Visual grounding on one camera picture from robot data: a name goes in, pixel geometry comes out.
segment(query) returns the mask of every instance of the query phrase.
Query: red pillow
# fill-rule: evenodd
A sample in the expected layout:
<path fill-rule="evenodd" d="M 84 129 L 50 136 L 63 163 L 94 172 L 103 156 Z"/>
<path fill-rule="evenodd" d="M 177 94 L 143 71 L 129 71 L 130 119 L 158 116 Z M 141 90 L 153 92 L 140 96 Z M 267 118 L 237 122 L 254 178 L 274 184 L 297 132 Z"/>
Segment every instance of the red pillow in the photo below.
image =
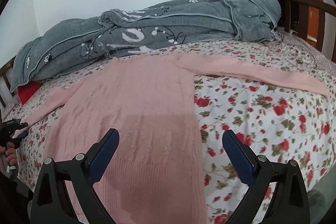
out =
<path fill-rule="evenodd" d="M 39 82 L 29 82 L 27 85 L 17 87 L 17 94 L 20 97 L 21 103 L 24 105 L 30 97 L 42 86 Z"/>

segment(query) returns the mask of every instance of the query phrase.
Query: person's finger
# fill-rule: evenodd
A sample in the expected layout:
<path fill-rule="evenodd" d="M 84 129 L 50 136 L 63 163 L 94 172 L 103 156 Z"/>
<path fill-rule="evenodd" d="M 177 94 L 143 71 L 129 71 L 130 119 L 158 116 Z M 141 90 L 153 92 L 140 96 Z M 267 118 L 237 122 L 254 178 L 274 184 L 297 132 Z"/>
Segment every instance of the person's finger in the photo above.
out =
<path fill-rule="evenodd" d="M 15 149 L 15 146 L 12 142 L 8 142 L 7 145 L 10 147 L 10 148 L 14 148 Z"/>
<path fill-rule="evenodd" d="M 9 156 L 11 154 L 16 154 L 16 152 L 15 152 L 14 148 L 9 148 L 9 149 L 6 150 L 5 154 L 6 154 L 6 156 Z"/>
<path fill-rule="evenodd" d="M 17 165 L 17 159 L 12 159 L 10 162 L 9 162 L 10 165 Z"/>
<path fill-rule="evenodd" d="M 7 162 L 10 163 L 11 160 L 16 160 L 16 154 L 11 154 L 6 158 Z"/>

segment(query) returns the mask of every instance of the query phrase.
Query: pink sweater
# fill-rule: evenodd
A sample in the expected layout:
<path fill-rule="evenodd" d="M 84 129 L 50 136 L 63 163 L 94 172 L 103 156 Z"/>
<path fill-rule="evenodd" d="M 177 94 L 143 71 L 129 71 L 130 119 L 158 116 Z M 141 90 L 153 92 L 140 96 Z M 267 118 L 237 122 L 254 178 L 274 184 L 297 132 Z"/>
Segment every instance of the pink sweater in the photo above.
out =
<path fill-rule="evenodd" d="M 44 158 L 72 159 L 109 128 L 120 145 L 94 188 L 118 223 L 205 224 L 201 137 L 194 114 L 194 76 L 230 75 L 327 95 L 311 76 L 235 58 L 190 53 L 113 59 L 70 88 L 56 88 L 30 125 L 64 105 L 46 139 Z M 76 212 L 74 192 L 69 191 Z"/>

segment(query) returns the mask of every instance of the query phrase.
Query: metal screw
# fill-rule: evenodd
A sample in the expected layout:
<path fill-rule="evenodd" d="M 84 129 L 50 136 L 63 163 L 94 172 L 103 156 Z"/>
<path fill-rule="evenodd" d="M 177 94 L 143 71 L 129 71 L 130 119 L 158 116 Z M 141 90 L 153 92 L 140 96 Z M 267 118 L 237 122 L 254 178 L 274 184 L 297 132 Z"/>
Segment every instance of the metal screw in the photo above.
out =
<path fill-rule="evenodd" d="M 293 166 L 297 166 L 297 161 L 296 160 L 290 160 L 289 163 Z"/>
<path fill-rule="evenodd" d="M 84 159 L 84 157 L 85 157 L 84 154 L 80 153 L 80 154 L 76 155 L 75 159 L 76 160 L 82 160 L 82 159 Z"/>
<path fill-rule="evenodd" d="M 264 155 L 258 155 L 258 160 L 264 162 L 267 160 L 267 158 Z"/>
<path fill-rule="evenodd" d="M 44 163 L 45 163 L 45 164 L 49 164 L 49 163 L 51 163 L 51 158 L 46 158 L 46 159 L 44 160 Z"/>

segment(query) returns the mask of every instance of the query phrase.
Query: mattress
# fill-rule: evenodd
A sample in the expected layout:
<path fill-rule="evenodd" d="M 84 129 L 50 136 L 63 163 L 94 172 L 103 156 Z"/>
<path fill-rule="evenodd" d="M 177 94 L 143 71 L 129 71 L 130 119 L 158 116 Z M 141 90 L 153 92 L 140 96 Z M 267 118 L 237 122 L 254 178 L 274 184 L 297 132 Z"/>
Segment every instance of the mattress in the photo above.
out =
<path fill-rule="evenodd" d="M 306 189 L 311 191 L 310 207 L 314 212 L 311 223 L 318 223 L 323 216 L 321 212 L 328 209 L 327 200 L 334 200 L 336 196 L 336 191 L 327 189 L 326 182 L 323 182 L 336 159 L 336 77 L 316 69 L 310 54 L 280 39 L 262 43 L 190 43 L 146 54 L 175 52 L 226 55 L 261 66 L 306 72 L 326 83 L 328 98 L 234 77 L 196 76 L 194 79 L 194 110 L 203 144 L 202 168 L 208 223 L 225 223 L 247 190 L 222 147 L 221 134 L 228 129 L 232 129 L 256 154 L 264 154 L 271 161 L 295 159 L 299 162 Z M 85 75 L 104 69 L 108 63 L 109 60 L 101 60 L 70 75 L 47 81 L 24 106 L 15 105 L 7 119 L 26 117 L 44 103 L 51 89 L 61 85 L 71 86 Z M 32 191 L 43 164 L 45 136 L 61 111 L 60 107 L 32 126 L 18 149 L 19 178 Z M 274 187 L 275 184 L 269 186 L 254 223 L 262 220 Z"/>

